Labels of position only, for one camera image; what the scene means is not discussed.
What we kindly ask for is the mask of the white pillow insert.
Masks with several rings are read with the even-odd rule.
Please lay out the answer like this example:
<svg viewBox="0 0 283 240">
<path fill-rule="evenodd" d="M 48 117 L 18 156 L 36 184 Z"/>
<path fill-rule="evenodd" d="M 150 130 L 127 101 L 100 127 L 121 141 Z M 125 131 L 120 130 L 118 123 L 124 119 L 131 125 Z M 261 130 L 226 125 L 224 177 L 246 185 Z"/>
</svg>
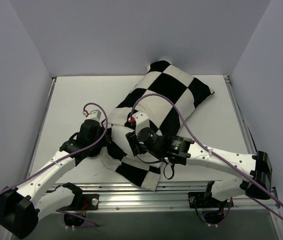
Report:
<svg viewBox="0 0 283 240">
<path fill-rule="evenodd" d="M 131 158 L 134 158 L 135 156 L 133 155 L 132 149 L 126 138 L 126 134 L 132 133 L 133 131 L 133 129 L 121 125 L 112 125 L 111 127 L 112 141 Z"/>
</svg>

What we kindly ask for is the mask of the black and white checkered pillowcase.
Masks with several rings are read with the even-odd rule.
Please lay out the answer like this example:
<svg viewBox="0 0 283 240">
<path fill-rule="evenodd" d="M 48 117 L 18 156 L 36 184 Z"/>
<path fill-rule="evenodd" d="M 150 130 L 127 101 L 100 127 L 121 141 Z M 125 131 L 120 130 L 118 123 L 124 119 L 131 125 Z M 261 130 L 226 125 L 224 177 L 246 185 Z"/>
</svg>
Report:
<svg viewBox="0 0 283 240">
<path fill-rule="evenodd" d="M 129 122 L 131 113 L 143 112 L 150 128 L 158 135 L 175 136 L 195 109 L 215 91 L 200 79 L 182 71 L 166 60 L 151 63 L 147 73 L 108 115 L 108 125 L 135 130 Z M 107 145 L 106 168 L 132 184 L 154 191 L 161 176 L 160 163 L 147 164 L 127 155 L 113 139 Z"/>
</svg>

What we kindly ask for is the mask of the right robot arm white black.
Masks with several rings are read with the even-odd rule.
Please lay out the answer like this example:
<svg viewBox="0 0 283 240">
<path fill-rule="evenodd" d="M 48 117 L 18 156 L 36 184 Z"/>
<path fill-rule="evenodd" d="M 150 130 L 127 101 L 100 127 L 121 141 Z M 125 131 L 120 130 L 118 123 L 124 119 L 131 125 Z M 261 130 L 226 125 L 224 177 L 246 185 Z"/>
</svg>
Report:
<svg viewBox="0 0 283 240">
<path fill-rule="evenodd" d="M 213 180 L 207 184 L 203 200 L 208 206 L 240 195 L 258 200 L 271 198 L 273 169 L 264 151 L 255 154 L 229 152 L 201 146 L 187 137 L 158 135 L 150 127 L 125 136 L 135 157 L 148 153 L 172 170 L 176 165 L 200 166 L 232 175 L 230 180 Z"/>
</svg>

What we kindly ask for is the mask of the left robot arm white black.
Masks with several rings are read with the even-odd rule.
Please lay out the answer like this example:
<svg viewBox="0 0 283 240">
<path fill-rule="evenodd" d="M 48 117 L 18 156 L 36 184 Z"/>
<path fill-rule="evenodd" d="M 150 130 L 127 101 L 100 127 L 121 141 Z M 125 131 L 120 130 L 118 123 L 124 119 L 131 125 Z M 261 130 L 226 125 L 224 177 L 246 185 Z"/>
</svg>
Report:
<svg viewBox="0 0 283 240">
<path fill-rule="evenodd" d="M 55 192 L 47 190 L 82 160 L 100 153 L 111 140 L 107 129 L 107 121 L 86 119 L 40 170 L 17 186 L 4 188 L 0 193 L 0 225 L 22 240 L 51 212 L 66 206 L 78 209 L 83 202 L 82 190 L 73 183 L 65 183 Z"/>
</svg>

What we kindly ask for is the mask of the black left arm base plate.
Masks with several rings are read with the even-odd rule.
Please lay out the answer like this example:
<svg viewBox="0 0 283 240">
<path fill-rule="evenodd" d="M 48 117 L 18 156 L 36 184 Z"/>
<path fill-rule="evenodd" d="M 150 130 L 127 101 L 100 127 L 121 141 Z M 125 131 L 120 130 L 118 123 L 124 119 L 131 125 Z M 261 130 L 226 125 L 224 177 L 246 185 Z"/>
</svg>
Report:
<svg viewBox="0 0 283 240">
<path fill-rule="evenodd" d="M 96 193 L 82 194 L 78 200 L 80 211 L 96 211 L 99 209 L 100 195 Z"/>
</svg>

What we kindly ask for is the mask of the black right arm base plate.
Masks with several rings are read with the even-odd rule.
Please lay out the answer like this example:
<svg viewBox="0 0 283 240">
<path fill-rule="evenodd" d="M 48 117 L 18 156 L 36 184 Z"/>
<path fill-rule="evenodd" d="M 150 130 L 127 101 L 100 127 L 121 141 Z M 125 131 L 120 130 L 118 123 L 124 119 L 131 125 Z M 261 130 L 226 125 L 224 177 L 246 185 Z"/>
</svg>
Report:
<svg viewBox="0 0 283 240">
<path fill-rule="evenodd" d="M 189 192 L 188 203 L 191 209 L 197 208 L 216 208 L 212 195 L 205 192 Z"/>
</svg>

